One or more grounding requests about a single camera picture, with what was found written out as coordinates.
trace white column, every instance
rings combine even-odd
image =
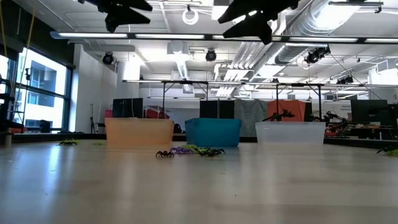
[[[124,83],[123,80],[139,80],[140,64],[121,62],[118,65],[116,99],[138,98],[139,83]]]

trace plastic toy insect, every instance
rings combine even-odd
[[[384,148],[378,150],[378,152],[376,154],[379,154],[380,152],[385,152],[389,156],[398,156],[398,148],[396,146],[384,147]]]
[[[72,145],[77,146],[78,144],[79,144],[79,142],[74,139],[67,139],[67,140],[60,142],[59,146],[72,146]]]
[[[210,147],[206,147],[204,149],[199,149],[198,153],[201,156],[213,157],[213,156],[220,155],[221,153],[225,154],[225,151],[224,151],[224,149],[212,149]]]
[[[171,157],[174,157],[174,153],[172,153],[171,151],[170,152],[167,152],[167,151],[159,151],[159,152],[157,152],[156,153],[156,157],[169,157],[169,158],[171,158]]]
[[[192,149],[187,149],[184,147],[173,147],[171,148],[170,152],[175,153],[175,154],[193,154]]]

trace black toy spider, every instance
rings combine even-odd
[[[159,152],[157,152],[156,153],[156,157],[157,156],[159,156],[159,157],[174,157],[174,153],[172,153],[172,152],[167,152],[167,151],[159,151]]]

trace security camera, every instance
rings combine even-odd
[[[104,58],[102,58],[102,62],[105,65],[112,65],[113,61],[113,52],[106,52]]]
[[[217,58],[217,54],[213,49],[209,49],[206,54],[206,61],[214,62]]]

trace computer monitor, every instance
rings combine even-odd
[[[391,125],[387,100],[351,100],[353,123]]]

